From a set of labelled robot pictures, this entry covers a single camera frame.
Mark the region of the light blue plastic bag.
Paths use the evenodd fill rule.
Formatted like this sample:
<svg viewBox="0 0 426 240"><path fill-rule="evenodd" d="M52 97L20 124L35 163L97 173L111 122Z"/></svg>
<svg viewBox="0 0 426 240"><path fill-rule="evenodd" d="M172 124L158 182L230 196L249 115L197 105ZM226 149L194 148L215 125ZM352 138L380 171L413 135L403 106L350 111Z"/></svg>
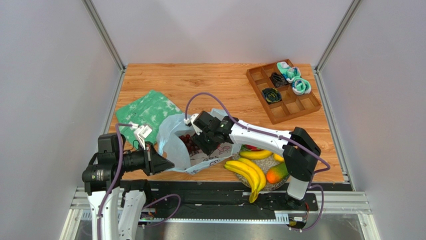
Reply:
<svg viewBox="0 0 426 240"><path fill-rule="evenodd" d="M191 141L196 133L185 125L184 113L168 116L159 126L156 137L158 153L174 164L171 171L194 175L223 160L234 157L241 149L240 144L228 142L219 145L213 153L205 154Z"/></svg>

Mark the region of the red fake dragon fruit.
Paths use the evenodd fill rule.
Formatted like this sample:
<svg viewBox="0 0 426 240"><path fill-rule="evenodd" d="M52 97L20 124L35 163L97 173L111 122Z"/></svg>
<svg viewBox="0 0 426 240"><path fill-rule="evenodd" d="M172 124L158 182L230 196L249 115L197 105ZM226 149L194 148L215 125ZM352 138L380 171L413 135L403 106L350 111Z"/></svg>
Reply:
<svg viewBox="0 0 426 240"><path fill-rule="evenodd" d="M262 151L262 149L252 145L243 144L241 146L240 151L241 152L257 152L257 151Z"/></svg>

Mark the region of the yellow fake banana bunch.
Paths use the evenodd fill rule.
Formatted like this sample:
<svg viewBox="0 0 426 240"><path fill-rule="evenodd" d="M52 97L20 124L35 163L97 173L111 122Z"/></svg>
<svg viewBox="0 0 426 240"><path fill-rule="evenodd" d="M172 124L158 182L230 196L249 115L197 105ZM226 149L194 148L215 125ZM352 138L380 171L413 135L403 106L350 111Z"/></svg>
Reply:
<svg viewBox="0 0 426 240"><path fill-rule="evenodd" d="M266 176L262 169L247 158L229 160L225 163L224 168L235 174L243 176L247 180L251 189L249 203L254 203L257 200L259 193L266 186Z"/></svg>

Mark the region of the yellow fake bell pepper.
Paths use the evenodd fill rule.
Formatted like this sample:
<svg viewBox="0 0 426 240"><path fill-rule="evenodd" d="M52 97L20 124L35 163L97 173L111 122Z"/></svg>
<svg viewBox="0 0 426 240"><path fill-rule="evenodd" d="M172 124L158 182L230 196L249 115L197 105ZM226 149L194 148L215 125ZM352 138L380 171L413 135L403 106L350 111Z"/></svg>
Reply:
<svg viewBox="0 0 426 240"><path fill-rule="evenodd" d="M276 154L276 153L273 154L273 159L277 162L280 162L280 163L285 161L284 158L281 155Z"/></svg>

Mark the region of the green fake mango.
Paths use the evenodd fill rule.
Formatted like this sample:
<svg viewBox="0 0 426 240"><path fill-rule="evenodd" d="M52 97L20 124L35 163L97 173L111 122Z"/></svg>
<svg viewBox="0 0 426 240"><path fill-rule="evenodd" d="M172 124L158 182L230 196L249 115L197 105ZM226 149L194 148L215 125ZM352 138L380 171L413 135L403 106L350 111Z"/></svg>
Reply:
<svg viewBox="0 0 426 240"><path fill-rule="evenodd" d="M287 166L284 162L271 167L266 173L266 180L270 184L277 184L289 176Z"/></svg>

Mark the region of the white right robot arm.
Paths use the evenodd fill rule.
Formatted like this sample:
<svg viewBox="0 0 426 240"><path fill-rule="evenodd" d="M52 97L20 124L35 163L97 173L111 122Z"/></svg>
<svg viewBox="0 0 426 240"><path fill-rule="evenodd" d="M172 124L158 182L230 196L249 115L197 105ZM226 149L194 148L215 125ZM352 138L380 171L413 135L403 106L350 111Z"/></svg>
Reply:
<svg viewBox="0 0 426 240"><path fill-rule="evenodd" d="M195 130L191 139L205 154L211 154L222 143L230 143L250 145L281 155L292 178L286 197L293 201L304 200L321 150L303 128L273 130L228 115L219 119L206 111L185 116L183 121Z"/></svg>

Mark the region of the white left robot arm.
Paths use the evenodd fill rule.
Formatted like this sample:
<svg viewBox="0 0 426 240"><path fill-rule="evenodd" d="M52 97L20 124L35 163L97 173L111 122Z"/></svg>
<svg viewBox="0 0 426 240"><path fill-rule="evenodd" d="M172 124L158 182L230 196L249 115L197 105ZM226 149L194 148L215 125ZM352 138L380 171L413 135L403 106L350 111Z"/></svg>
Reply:
<svg viewBox="0 0 426 240"><path fill-rule="evenodd" d="M174 168L151 142L124 152L125 137L109 133L98 137L98 151L82 173L91 212L92 239L133 240L141 213L152 197L147 180L123 180L124 173L142 170L152 176Z"/></svg>

